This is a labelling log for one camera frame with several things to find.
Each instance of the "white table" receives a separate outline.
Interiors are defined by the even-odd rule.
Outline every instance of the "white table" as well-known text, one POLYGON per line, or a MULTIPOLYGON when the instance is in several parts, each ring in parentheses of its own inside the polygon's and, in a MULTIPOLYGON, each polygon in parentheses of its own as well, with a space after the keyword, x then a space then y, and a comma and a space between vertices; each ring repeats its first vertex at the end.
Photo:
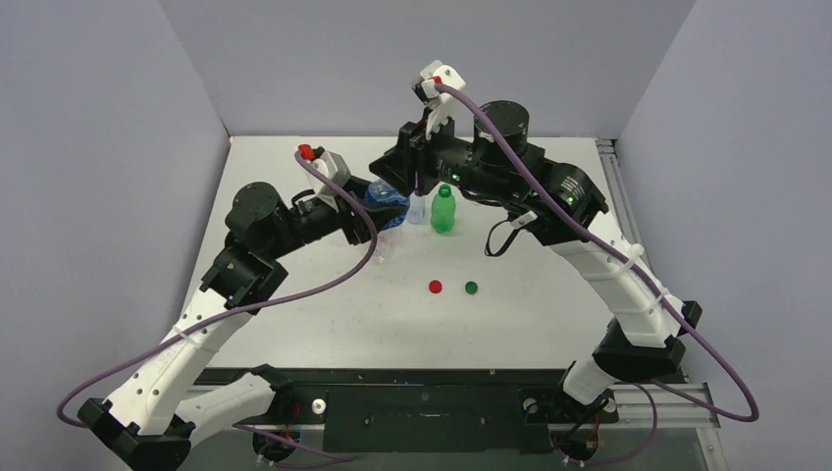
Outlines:
MULTIPOLYGON (((581 167, 612 206, 593 139, 530 141, 545 148, 549 159, 581 167)), ((393 146, 395 138, 235 137, 188 299, 223 247, 228 231, 224 219, 241 187, 268 182, 284 201, 309 187, 293 157, 299 143, 331 149, 344 157, 353 175, 374 180, 367 166, 393 146)), ((325 293, 261 311, 210 366, 565 368, 589 355, 611 317, 598 296, 570 265, 530 234, 518 237, 502 257, 485 257, 488 230, 505 218, 505 212, 455 195, 452 233, 434 233, 429 216, 422 225, 405 223, 403 237, 387 263, 368 265, 325 293), (432 279, 442 281, 442 293, 428 291, 432 279), (479 284, 476 295, 463 288, 469 280, 479 284)), ((506 234, 507 229, 498 230, 494 245, 506 234)), ((344 273, 366 246, 351 246, 337 232, 291 253, 280 260, 289 276, 276 296, 318 286, 344 273)))

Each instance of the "gray wall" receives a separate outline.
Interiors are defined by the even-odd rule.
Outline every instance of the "gray wall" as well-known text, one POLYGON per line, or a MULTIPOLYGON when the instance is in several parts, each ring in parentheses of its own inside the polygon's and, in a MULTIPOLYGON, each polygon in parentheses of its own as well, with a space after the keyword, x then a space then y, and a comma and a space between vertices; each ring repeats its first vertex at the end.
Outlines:
POLYGON ((169 329, 227 147, 155 1, 0 2, 0 468, 121 469, 54 407, 169 329))
POLYGON ((231 134, 394 135, 439 58, 535 135, 615 137, 694 0, 160 3, 231 134))
MULTIPOLYGON (((732 469, 829 469, 832 3, 699 0, 618 144, 650 260, 756 393, 732 469)), ((696 380, 746 406, 697 349, 696 380)))

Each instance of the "green plastic bottle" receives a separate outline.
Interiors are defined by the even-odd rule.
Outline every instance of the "green plastic bottle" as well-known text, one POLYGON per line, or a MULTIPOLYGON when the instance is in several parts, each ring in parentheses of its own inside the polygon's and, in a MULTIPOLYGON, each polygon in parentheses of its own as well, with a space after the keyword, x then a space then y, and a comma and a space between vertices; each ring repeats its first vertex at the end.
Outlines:
POLYGON ((431 204, 431 226, 440 234, 450 232, 455 213, 456 199, 450 191, 450 185, 443 184, 431 204))

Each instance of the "plastic bottle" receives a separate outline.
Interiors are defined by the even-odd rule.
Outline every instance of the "plastic bottle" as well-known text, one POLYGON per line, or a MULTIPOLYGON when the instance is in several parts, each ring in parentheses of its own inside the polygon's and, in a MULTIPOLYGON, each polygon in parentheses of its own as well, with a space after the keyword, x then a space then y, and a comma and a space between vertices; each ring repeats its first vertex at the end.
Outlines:
MULTIPOLYGON (((371 203, 397 204, 407 208, 410 206, 410 200, 382 179, 378 179, 367 186, 364 199, 371 203)), ((373 254, 373 260, 376 263, 385 263, 392 257, 395 246, 401 239, 401 223, 404 222, 405 213, 406 211, 387 223, 379 232, 379 242, 376 244, 376 252, 373 254)))
POLYGON ((425 196, 418 196, 416 193, 410 195, 410 209, 407 210, 407 217, 404 219, 410 224, 419 224, 425 219, 425 196))
POLYGON ((453 229, 453 218, 456 213, 456 199, 450 191, 450 185, 443 184, 431 203, 431 226, 439 234, 453 229))

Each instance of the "red circle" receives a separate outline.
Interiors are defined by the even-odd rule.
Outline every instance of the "red circle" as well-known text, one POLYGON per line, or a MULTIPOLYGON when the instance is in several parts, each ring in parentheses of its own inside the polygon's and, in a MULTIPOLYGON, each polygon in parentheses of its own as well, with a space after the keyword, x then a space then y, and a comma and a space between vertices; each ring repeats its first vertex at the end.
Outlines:
POLYGON ((428 284, 428 289, 433 293, 436 294, 442 291, 442 282, 439 280, 433 280, 428 284))
POLYGON ((300 151, 300 156, 303 157, 303 160, 315 160, 315 151, 312 150, 311 145, 300 144, 297 146, 297 150, 300 151))

